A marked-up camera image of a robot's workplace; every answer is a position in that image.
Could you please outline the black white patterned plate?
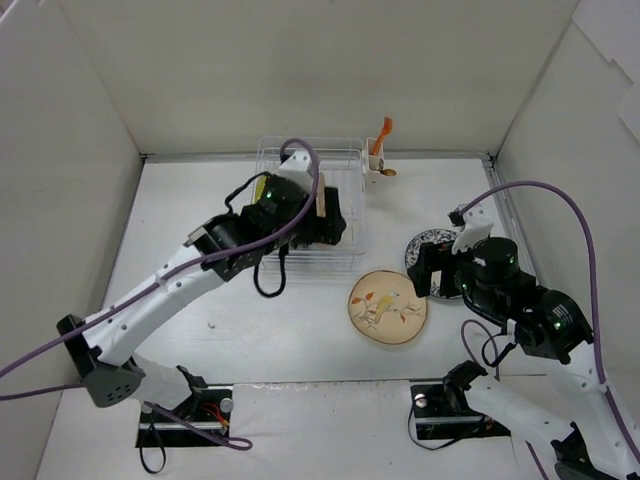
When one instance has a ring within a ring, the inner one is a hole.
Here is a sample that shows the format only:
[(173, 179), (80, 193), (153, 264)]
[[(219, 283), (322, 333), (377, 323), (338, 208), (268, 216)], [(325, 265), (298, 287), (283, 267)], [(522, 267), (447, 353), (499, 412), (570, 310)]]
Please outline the black white patterned plate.
[[(443, 228), (431, 228), (425, 231), (420, 232), (416, 236), (414, 236), (411, 241), (408, 243), (404, 253), (404, 264), (405, 269), (409, 270), (413, 267), (419, 259), (420, 249), (423, 244), (426, 243), (446, 243), (453, 242), (457, 236), (457, 233), (451, 229), (443, 229)], [(447, 296), (441, 292), (441, 280), (442, 280), (442, 272), (435, 271), (432, 273), (431, 281), (430, 281), (430, 295), (434, 298), (440, 300), (460, 300), (462, 295), (457, 287), (453, 287), (454, 294)]]

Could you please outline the beige bird plate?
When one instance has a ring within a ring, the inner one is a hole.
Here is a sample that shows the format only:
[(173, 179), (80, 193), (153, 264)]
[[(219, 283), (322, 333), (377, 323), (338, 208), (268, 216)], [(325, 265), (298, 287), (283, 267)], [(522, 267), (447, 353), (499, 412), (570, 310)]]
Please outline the beige bird plate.
[(316, 216), (319, 218), (326, 217), (326, 198), (325, 198), (325, 187), (326, 181), (324, 174), (322, 172), (319, 173), (319, 180), (316, 190)]
[(353, 326), (369, 339), (384, 345), (402, 345), (423, 330), (429, 306), (426, 298), (416, 296), (406, 275), (376, 270), (355, 283), (347, 312)]

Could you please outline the green polka dot plate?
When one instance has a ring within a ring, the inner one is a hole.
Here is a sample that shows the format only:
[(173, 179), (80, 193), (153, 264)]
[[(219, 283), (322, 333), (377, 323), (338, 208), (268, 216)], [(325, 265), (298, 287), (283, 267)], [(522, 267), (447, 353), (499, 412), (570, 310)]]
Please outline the green polka dot plate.
[(254, 191), (254, 202), (257, 203), (264, 191), (264, 187), (266, 184), (267, 176), (261, 175), (260, 178), (256, 181), (255, 191)]

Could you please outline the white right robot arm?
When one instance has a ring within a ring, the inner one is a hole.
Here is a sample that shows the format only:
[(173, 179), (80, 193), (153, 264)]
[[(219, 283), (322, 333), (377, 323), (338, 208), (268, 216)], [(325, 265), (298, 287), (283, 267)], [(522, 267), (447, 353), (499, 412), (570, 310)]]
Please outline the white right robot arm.
[[(433, 273), (441, 293), (459, 296), (476, 315), (497, 326), (508, 343), (485, 367), (467, 360), (443, 379), (442, 398), (455, 411), (471, 409), (549, 452), (561, 479), (636, 479), (639, 427), (598, 377), (596, 335), (580, 307), (566, 294), (543, 287), (522, 271), (517, 245), (490, 237), (466, 252), (453, 242), (424, 243), (408, 275), (416, 293), (430, 293)], [(498, 382), (490, 374), (521, 348), (570, 405), (558, 417)]]

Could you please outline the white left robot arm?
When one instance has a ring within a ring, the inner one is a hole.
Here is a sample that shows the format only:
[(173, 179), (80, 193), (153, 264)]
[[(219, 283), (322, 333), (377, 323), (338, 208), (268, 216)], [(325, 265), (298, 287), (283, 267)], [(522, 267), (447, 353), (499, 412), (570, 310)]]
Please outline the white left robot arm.
[(82, 319), (68, 315), (57, 324), (81, 384), (94, 405), (107, 408), (128, 398), (165, 408), (175, 418), (191, 418), (207, 384), (185, 367), (146, 360), (137, 348), (190, 303), (257, 270), (263, 257), (285, 257), (291, 248), (336, 245), (346, 229), (337, 188), (323, 189), (324, 215), (304, 211), (308, 194), (275, 174), (266, 177), (259, 199), (238, 213), (209, 219), (153, 276), (107, 308)]

